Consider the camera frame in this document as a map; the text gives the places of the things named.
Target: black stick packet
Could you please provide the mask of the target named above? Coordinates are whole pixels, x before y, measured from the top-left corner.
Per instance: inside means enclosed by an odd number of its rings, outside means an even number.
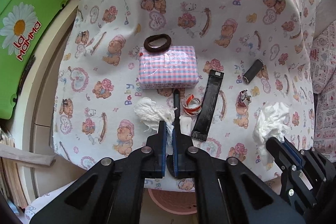
[[[210,70],[207,88],[202,102],[202,110],[197,117],[191,137],[205,142],[208,138],[212,117],[215,112],[219,89],[223,81],[224,72]]]

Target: brown hair tie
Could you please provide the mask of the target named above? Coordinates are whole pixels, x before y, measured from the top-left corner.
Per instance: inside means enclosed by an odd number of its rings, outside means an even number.
[[[149,43],[159,40],[160,38],[165,38],[167,40],[166,43],[164,43],[162,46],[160,47],[151,47],[149,45]],[[157,34],[157,35],[152,35],[150,37],[147,37],[143,43],[144,48],[148,51],[148,52],[163,52],[167,49],[169,49],[171,45],[171,37],[165,33],[162,34]]]

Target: daisy logo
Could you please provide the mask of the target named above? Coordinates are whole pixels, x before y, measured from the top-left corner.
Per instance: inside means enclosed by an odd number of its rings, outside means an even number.
[[[23,61],[34,34],[41,28],[34,6],[23,4],[14,5],[13,12],[2,20],[4,27],[0,29],[0,35],[6,37],[2,48],[8,47],[8,54],[15,52],[16,58]]]

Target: pink basket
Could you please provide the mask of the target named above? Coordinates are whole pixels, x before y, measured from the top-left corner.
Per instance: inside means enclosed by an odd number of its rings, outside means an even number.
[[[176,215],[197,213],[195,192],[173,192],[148,189],[152,200],[163,210]]]

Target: crumpled white tissue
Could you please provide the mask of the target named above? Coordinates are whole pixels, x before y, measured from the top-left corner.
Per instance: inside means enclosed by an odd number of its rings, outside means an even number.
[[[172,144],[174,129],[172,123],[175,119],[174,109],[157,105],[150,98],[143,97],[135,104],[134,112],[149,129],[153,129],[156,132],[159,130],[159,122],[164,120],[167,123],[167,144]]]
[[[181,133],[184,135],[191,135],[191,123],[192,119],[190,117],[180,116],[180,128]]]
[[[285,120],[289,121],[289,106],[284,103],[266,103],[260,110],[252,136],[264,166],[274,161],[266,149],[266,141],[275,137],[283,143],[284,136],[289,133],[290,127],[284,124]]]

